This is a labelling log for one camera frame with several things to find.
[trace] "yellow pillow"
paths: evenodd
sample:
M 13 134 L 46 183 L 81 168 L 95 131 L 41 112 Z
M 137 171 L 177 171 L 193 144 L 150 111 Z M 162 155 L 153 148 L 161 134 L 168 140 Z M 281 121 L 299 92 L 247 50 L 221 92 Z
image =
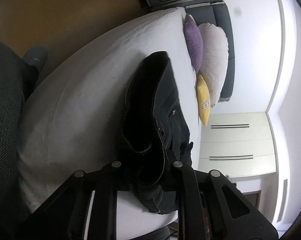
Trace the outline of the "yellow pillow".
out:
M 199 118 L 203 125 L 206 126 L 210 112 L 210 96 L 208 87 L 202 75 L 199 75 L 197 82 L 197 102 Z

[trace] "gray fabric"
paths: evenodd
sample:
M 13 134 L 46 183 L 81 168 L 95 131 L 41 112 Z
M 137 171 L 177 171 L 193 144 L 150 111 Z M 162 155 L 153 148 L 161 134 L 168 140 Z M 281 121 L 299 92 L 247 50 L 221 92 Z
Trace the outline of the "gray fabric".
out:
M 132 240 L 166 240 L 166 239 L 170 239 L 170 238 L 167 238 L 169 236 L 170 236 L 170 231 L 169 231 L 169 228 L 166 226 L 166 227 L 157 229 L 154 232 L 148 233 L 146 235 L 136 237 Z
M 36 80 L 36 69 L 0 43 L 0 239 L 13 238 L 29 214 L 18 184 L 17 124 Z
M 192 7 L 191 5 L 198 5 L 210 3 L 210 5 Z M 235 52 L 233 30 L 231 26 L 230 16 L 227 5 L 223 0 L 182 0 L 170 3 L 154 10 L 164 10 L 173 7 L 184 7 L 186 13 L 189 13 L 194 18 L 197 26 L 202 23 L 211 23 L 221 27 L 228 39 L 228 67 L 223 89 L 220 93 L 219 102 L 229 101 L 233 94 L 234 78 L 235 78 Z

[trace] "bed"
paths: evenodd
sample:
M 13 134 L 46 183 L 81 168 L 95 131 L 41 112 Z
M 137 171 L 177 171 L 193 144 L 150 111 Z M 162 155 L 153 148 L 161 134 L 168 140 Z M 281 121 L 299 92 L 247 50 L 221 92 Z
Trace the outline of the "bed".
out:
M 194 143 L 197 169 L 201 121 L 196 73 L 191 65 L 182 7 L 168 8 L 123 24 L 63 62 L 33 92 L 19 124 L 19 171 L 23 197 L 34 212 L 76 170 L 92 172 L 116 160 L 115 137 L 125 92 L 141 61 L 167 51 L 180 106 Z M 177 219 L 158 215 L 130 192 L 119 192 L 117 239 L 132 239 Z

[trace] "dark trouser leg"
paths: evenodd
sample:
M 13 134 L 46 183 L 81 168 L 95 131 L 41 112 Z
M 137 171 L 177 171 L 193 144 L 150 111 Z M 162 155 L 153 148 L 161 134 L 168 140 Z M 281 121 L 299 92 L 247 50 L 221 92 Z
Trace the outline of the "dark trouser leg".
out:
M 29 214 L 18 183 L 17 124 L 37 75 L 34 67 L 0 43 L 0 233 L 11 237 Z
M 163 227 L 146 235 L 136 237 L 132 240 L 166 240 L 166 238 L 169 237 L 169 235 L 169 228 Z

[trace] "white wardrobe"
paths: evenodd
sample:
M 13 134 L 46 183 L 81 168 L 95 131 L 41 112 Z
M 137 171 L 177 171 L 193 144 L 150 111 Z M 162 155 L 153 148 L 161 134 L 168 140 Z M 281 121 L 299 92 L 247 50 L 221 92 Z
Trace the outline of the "white wardrobe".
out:
M 245 177 L 276 171 L 273 139 L 265 112 L 211 114 L 202 128 L 198 169 Z

